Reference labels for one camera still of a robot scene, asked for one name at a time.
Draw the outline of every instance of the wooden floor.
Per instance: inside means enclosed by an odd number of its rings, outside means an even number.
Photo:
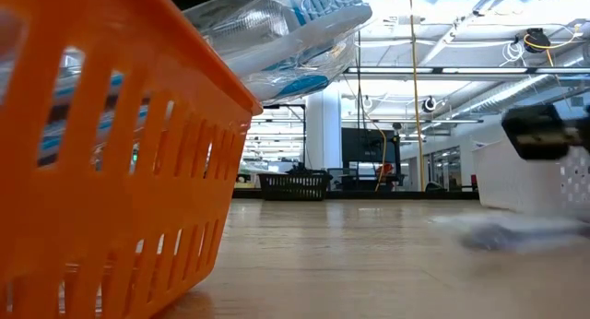
[[[427,222],[480,209],[465,201],[235,201],[213,273],[162,317],[590,317],[590,245],[472,254]]]

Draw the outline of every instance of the black basket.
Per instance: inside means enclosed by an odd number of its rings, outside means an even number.
[[[325,199],[330,176],[325,172],[283,175],[260,174],[264,200],[322,201]]]

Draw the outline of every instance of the column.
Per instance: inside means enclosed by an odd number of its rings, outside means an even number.
[[[307,142],[305,167],[342,168],[340,90],[330,85],[306,98]]]

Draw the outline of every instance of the orange plastic basket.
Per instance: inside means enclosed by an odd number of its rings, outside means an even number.
[[[212,270],[260,107],[170,0],[0,7],[27,25],[0,104],[0,318],[90,318],[97,309],[105,319],[149,317]],[[39,168],[66,46],[86,58],[58,159]],[[96,171],[90,159],[113,70],[124,84]]]

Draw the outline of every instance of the white bin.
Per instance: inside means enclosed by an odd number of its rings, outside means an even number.
[[[578,218],[590,213],[590,156],[582,148],[558,162],[525,161],[504,139],[475,149],[473,160],[485,207]]]

